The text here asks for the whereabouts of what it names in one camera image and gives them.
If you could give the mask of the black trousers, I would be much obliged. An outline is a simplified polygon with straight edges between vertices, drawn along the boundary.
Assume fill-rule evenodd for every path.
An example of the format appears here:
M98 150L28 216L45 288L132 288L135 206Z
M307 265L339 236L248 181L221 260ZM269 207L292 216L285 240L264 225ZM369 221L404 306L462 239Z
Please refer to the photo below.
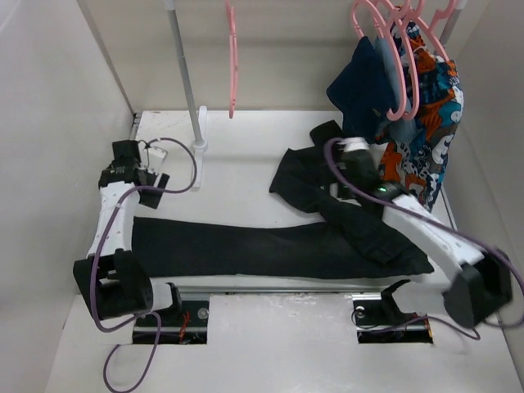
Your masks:
M323 146L343 135L333 120L310 132L313 146L283 155L269 191L322 221L243 228L136 218L133 252L154 277L250 275L322 280L433 273L427 256L376 215L331 196Z

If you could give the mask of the grey rack pole right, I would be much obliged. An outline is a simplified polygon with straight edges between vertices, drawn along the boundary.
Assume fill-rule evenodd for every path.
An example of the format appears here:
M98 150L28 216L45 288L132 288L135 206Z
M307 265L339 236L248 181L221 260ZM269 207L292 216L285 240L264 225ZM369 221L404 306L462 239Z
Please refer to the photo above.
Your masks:
M444 49L446 49L454 27L457 25L459 17L467 4L468 0L449 0L446 9L436 11L437 21L443 20L445 22L439 38L440 44Z

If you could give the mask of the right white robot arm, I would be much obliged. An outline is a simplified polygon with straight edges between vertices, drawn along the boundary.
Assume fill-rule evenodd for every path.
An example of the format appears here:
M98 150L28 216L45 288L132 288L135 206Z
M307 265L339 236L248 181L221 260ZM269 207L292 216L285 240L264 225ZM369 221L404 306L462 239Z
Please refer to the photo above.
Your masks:
M515 270L508 257L443 224L401 183L382 179L366 144L345 147L341 165L332 148L325 147L323 155L362 210L415 245L445 275L444 283L431 285L423 296L424 311L473 329L513 302Z

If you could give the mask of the grey rack pole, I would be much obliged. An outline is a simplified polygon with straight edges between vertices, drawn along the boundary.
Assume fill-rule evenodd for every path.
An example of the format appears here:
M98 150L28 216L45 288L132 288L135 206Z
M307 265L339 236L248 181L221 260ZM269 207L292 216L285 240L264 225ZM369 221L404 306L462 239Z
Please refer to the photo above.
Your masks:
M468 0L449 0L446 9L436 11L437 21L443 20L445 22L439 38L440 44L444 49L446 49L454 27L457 25L459 17L467 4Z
M174 38L174 45L177 53L178 67L183 83L183 91L186 98L187 110L192 123L192 130L194 135L193 146L197 150L204 151L207 148L207 142L201 131L197 107L193 96L189 70L187 67L187 60L183 49L181 30L178 23L178 15L176 12L176 2L175 0L165 0L164 4L165 10L168 14L171 32Z

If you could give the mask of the empty pink hanger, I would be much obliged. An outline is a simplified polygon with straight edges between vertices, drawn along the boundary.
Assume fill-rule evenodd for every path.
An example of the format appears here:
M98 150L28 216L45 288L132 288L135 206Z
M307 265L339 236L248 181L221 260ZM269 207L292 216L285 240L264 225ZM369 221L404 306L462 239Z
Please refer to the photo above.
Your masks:
M236 13L229 0L224 1L226 17L228 20L228 39L229 39L229 66L230 66L230 97L228 116L231 120L237 103L237 83L238 83L238 49L237 49L237 29Z

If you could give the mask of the colourful patterned shorts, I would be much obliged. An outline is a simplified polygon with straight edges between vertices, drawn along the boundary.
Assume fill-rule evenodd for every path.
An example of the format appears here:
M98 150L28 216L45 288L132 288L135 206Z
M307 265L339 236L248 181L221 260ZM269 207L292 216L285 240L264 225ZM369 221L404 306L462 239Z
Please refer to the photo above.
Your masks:
M445 177L449 147L463 114L464 95L455 61L430 31L417 9L406 12L405 31L418 76L418 111L414 132L396 137L387 125L376 138L386 143L378 166L388 182L401 183L428 211Z

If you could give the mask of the navy blue shorts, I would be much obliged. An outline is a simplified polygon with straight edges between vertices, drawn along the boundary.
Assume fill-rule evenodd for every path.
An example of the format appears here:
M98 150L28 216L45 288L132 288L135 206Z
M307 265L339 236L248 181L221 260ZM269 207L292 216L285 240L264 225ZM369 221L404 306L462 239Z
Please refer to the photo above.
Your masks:
M383 61L368 37L359 40L350 62L326 90L329 101L343 115L348 137L373 144L388 111L397 107Z

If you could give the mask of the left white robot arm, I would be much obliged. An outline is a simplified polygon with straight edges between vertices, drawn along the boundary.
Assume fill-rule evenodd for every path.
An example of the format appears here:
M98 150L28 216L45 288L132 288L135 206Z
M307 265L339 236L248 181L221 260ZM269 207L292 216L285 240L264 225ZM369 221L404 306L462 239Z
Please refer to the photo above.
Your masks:
M183 315L178 288L171 282L154 283L132 251L134 216L140 205L155 209L168 174L160 168L167 151L132 140L112 143L113 160L101 172L97 231L87 256L77 260L73 275L79 291L98 320L154 311L172 325Z

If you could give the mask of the pink hanger middle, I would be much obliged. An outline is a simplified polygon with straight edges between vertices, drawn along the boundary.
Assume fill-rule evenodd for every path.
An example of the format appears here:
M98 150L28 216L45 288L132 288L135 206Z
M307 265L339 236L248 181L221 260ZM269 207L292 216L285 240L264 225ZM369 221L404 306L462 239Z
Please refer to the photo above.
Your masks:
M411 120L417 114L420 102L418 72L407 32L408 24L412 20L414 9L411 7L410 1L405 1L400 8L394 6L392 1L372 1L372 4L374 6L378 5L386 10L386 20L384 20L382 13L379 13L379 31L381 37L388 40L388 44L393 52L396 79L400 86L398 109L396 111L389 111L387 118L391 121L397 121L399 119ZM404 46L404 62L402 62L394 43L393 35L391 33L392 27L397 28L397 32L399 33L401 42ZM412 106L409 111L406 110L408 94L403 66L407 66L411 81Z

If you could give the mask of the pink hanger front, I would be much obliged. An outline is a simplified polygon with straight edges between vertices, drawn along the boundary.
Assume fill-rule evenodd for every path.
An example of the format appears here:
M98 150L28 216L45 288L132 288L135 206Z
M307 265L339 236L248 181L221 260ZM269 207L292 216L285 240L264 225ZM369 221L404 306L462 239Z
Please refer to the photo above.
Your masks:
M407 93L404 78L404 67L393 38L391 28L403 26L403 20L409 10L410 1L402 6L395 6L392 1L353 1L350 9L350 20L358 38L365 36L359 23L359 12L367 11L371 16L373 27L377 33L379 54L382 56L384 68L390 85L395 93L396 104L386 113L389 121L407 118Z

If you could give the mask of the white rack base foot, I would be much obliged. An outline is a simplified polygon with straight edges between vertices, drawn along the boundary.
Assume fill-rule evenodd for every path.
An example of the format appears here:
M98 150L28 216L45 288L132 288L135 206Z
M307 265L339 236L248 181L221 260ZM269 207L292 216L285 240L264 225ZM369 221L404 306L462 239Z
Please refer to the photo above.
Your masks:
M194 171L196 180L192 188L195 190L201 187L203 179L204 155L208 149L207 119L208 108L206 106L200 106L197 111L197 125L193 126L194 141L192 146L196 160L196 169Z

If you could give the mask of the grey blue garment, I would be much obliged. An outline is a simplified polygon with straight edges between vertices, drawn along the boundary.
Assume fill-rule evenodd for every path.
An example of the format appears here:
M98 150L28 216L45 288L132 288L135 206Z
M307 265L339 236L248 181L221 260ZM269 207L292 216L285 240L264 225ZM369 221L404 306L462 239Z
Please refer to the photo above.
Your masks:
M400 104L400 79L396 73L395 54L385 38L376 38L375 50L382 60L384 70L390 81L390 85L395 96L393 111L397 111ZM399 143L410 143L417 133L415 120L405 120L403 118L395 121L385 118L382 121L379 130L387 131L390 137Z

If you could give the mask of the pink hanger back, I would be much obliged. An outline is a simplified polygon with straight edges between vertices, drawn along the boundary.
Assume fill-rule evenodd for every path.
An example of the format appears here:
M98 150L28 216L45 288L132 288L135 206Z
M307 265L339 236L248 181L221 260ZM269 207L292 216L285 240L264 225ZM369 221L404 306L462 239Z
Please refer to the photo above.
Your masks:
M414 22L417 25L417 27L421 30L421 32L428 38L428 41L435 50L435 54L442 57L445 61L449 60L449 55L446 49L444 49L441 46L439 37L436 33L438 24L441 23L443 20L437 21L436 11L446 9L447 4L448 2L446 3L444 8L437 8L435 10L430 22L427 22L422 18L422 13L426 7L426 1L416 1L415 6L413 6L410 1L405 1L401 12L402 19L405 21Z

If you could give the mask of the grey rack pole left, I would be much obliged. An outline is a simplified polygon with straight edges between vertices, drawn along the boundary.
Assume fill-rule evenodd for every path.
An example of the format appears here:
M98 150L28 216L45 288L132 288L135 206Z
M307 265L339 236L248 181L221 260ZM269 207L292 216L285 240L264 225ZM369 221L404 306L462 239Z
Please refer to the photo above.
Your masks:
M207 148L207 142L201 131L197 107L193 96L189 70L187 67L187 60L183 49L181 30L178 23L178 15L176 12L176 2L175 0L165 0L164 4L165 10L168 14L171 32L174 38L174 45L177 53L178 67L183 83L183 91L186 98L187 110L192 123L192 130L194 135L193 146L197 150L204 151Z

